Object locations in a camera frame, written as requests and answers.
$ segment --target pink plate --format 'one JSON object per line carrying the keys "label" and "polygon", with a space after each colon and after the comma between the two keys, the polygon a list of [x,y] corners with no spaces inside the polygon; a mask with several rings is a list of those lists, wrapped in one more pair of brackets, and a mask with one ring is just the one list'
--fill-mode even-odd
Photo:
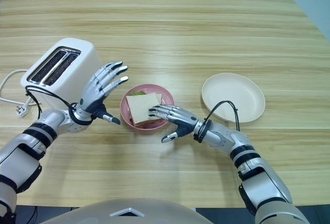
{"label": "pink plate", "polygon": [[125,93],[123,96],[122,100],[120,101],[120,114],[124,121],[131,127],[138,129],[138,130],[155,130],[159,127],[163,127],[167,121],[163,120],[160,122],[155,122],[155,123],[147,123],[138,127],[135,127],[133,125],[133,122],[130,121],[129,116],[130,116],[130,111],[129,107],[127,104],[127,99],[126,96],[130,95],[130,91],[144,91],[145,93],[161,93],[162,94],[162,99],[161,102],[162,104],[173,104],[174,105],[174,100],[172,95],[163,87],[153,85],[153,84],[143,84],[143,85],[138,85],[130,89],[128,92]]}

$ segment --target power plug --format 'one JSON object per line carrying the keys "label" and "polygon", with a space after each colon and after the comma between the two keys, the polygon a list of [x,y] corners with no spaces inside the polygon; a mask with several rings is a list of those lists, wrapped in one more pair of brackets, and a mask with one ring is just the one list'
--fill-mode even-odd
{"label": "power plug", "polygon": [[29,113],[29,109],[26,105],[16,106],[16,113],[18,117],[22,118]]}

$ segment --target toaster slot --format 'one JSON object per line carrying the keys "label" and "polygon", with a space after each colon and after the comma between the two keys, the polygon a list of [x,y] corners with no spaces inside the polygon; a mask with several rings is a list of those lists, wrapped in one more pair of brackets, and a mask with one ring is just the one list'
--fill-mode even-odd
{"label": "toaster slot", "polygon": [[66,51],[58,51],[56,54],[48,59],[44,65],[33,72],[30,81],[40,83],[42,79],[52,70],[52,68],[67,54]]}
{"label": "toaster slot", "polygon": [[40,86],[51,86],[81,51],[69,47],[58,47],[29,75],[27,80]]}
{"label": "toaster slot", "polygon": [[43,82],[44,85],[51,86],[53,83],[55,83],[77,57],[78,54],[69,54],[63,60],[63,62],[47,77],[47,79]]}

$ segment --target wooden table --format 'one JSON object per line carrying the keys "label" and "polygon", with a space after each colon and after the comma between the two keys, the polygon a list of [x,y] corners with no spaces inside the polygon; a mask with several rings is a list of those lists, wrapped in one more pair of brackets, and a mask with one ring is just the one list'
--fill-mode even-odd
{"label": "wooden table", "polygon": [[[123,60],[130,80],[106,100],[117,117],[121,97],[137,84],[166,87],[177,105],[204,118],[208,77],[250,78],[267,106],[261,118],[241,125],[243,132],[296,205],[330,203],[330,44],[293,1],[6,0],[0,26],[0,78],[29,68],[65,37],[91,41],[103,62]],[[9,80],[3,96],[25,100],[20,77]],[[35,120],[37,109],[19,119],[15,105],[0,108],[2,146]],[[96,120],[83,133],[62,135],[18,204],[147,197],[189,207],[244,206],[230,159],[191,136],[161,144],[174,128],[136,132]]]}

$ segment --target white power cord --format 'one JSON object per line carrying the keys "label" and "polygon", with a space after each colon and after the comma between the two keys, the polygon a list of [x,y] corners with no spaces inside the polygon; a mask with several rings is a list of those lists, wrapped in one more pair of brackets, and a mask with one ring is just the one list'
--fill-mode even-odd
{"label": "white power cord", "polygon": [[[1,93],[1,89],[2,87],[4,86],[4,84],[6,83],[6,81],[14,74],[16,73],[20,73],[20,72],[26,72],[27,70],[26,69],[17,69],[17,70],[14,70],[12,71],[11,73],[9,73],[1,82],[0,84],[0,93]],[[2,98],[0,96],[0,100],[2,101],[5,101],[5,102],[8,102],[8,103],[13,103],[13,104],[19,104],[21,106],[17,106],[16,108],[16,112],[17,112],[17,115],[19,117],[24,117],[25,115],[28,114],[29,110],[28,110],[28,106],[31,106],[31,105],[36,105],[36,103],[31,103],[31,97],[29,97],[26,102],[19,102],[19,101],[15,101],[15,100],[11,100],[11,99],[6,99],[6,98]]]}

